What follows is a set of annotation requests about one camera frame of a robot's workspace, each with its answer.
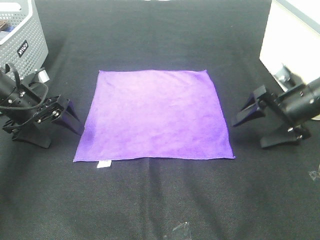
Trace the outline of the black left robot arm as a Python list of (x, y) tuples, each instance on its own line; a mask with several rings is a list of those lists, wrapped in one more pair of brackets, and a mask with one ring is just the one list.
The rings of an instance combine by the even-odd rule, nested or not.
[(33, 81), (35, 76), (33, 73), (26, 78), (30, 82), (17, 85), (5, 73), (0, 73), (0, 112), (8, 118), (2, 129), (12, 134), (13, 141), (45, 149), (49, 148), (51, 140), (38, 125), (46, 120), (82, 135), (84, 125), (72, 102), (62, 95), (48, 97), (48, 86)]

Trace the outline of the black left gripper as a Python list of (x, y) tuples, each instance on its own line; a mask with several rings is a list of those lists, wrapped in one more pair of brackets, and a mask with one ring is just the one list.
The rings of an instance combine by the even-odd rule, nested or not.
[(48, 86), (44, 83), (39, 85), (44, 88), (42, 97), (27, 86), (14, 86), (13, 81), (2, 83), (2, 113), (8, 118), (2, 129), (12, 134), (13, 141), (41, 148), (48, 148), (51, 140), (37, 124), (48, 119), (51, 119), (51, 123), (81, 136), (83, 124), (75, 112), (72, 101), (62, 95), (47, 97)]

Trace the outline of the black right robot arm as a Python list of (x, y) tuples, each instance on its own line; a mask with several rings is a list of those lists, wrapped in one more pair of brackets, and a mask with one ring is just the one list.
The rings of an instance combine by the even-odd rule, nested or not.
[(297, 143), (310, 138), (311, 132), (304, 123), (320, 114), (320, 80), (300, 83), (280, 95), (265, 85), (255, 89), (247, 102), (232, 119), (233, 127), (265, 117), (269, 107), (282, 121), (282, 125), (260, 139), (263, 149), (286, 143)]

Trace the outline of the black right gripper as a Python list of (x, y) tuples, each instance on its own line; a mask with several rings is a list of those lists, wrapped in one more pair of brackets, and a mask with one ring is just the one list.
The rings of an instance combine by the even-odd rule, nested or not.
[(282, 121), (282, 124), (260, 139), (260, 145), (263, 149), (277, 145), (298, 143), (312, 136), (306, 126), (296, 124), (290, 120), (280, 100), (264, 85), (250, 93), (241, 111), (231, 120), (231, 125), (237, 127), (254, 119), (265, 117), (264, 108), (266, 107), (269, 107), (275, 113)]

